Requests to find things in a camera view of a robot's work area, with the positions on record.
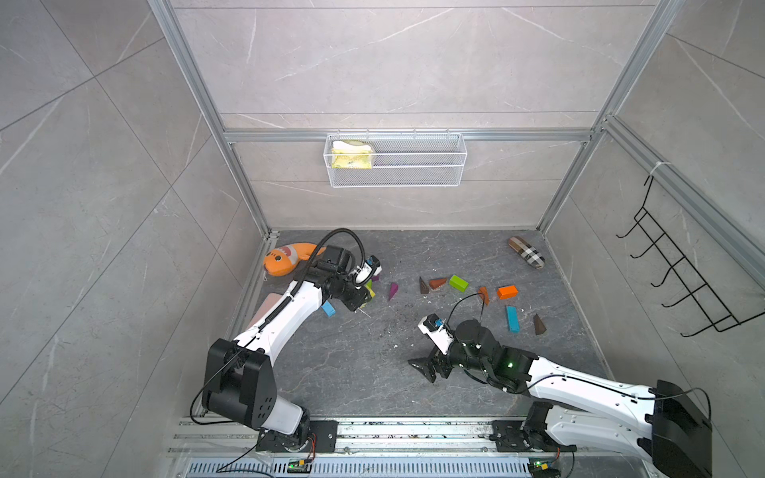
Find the green rectangular block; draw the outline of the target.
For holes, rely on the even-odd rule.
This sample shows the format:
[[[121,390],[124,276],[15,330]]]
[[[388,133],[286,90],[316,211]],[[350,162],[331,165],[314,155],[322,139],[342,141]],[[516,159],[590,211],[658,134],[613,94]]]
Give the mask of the green rectangular block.
[[[372,279],[368,280],[368,282],[366,282],[366,284],[365,284],[365,287],[369,291],[370,297],[372,299],[374,299],[376,297],[376,293],[374,292],[373,284],[374,284],[374,281]]]

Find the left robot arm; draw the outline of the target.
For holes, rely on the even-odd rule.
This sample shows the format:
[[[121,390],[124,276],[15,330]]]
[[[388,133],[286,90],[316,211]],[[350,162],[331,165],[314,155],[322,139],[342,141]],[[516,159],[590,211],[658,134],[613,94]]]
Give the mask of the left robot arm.
[[[308,410],[280,396],[273,366],[303,323],[332,299],[354,312],[372,299],[366,284],[382,271],[374,255],[354,266],[353,255],[329,246],[306,263],[266,315],[234,340],[209,349],[202,407],[228,421],[267,430],[302,443],[308,439]]]

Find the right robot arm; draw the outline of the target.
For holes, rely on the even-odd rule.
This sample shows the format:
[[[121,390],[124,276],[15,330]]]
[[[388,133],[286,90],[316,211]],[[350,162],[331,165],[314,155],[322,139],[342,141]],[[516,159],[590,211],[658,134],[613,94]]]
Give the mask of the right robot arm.
[[[429,382],[459,368],[472,380],[534,402],[521,431],[534,450],[597,448],[649,460],[667,477],[712,474],[712,424],[690,390],[658,380],[624,384],[503,346],[478,320],[450,328],[430,314],[418,330],[433,344],[410,365]]]

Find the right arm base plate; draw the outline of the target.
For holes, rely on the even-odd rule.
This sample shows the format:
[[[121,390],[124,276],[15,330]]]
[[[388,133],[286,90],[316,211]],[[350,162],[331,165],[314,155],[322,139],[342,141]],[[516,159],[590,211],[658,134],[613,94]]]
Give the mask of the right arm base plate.
[[[526,431],[522,420],[493,420],[492,441],[498,452],[551,452],[567,453],[578,450],[575,445],[563,445],[554,441],[546,431]]]

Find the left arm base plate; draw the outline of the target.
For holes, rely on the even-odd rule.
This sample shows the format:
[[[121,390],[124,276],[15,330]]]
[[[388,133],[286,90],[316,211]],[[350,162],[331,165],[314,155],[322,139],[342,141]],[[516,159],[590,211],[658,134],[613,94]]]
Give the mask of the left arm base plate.
[[[336,420],[311,419],[301,422],[291,435],[266,430],[258,440],[256,450],[331,453],[336,449],[338,426],[339,422]]]

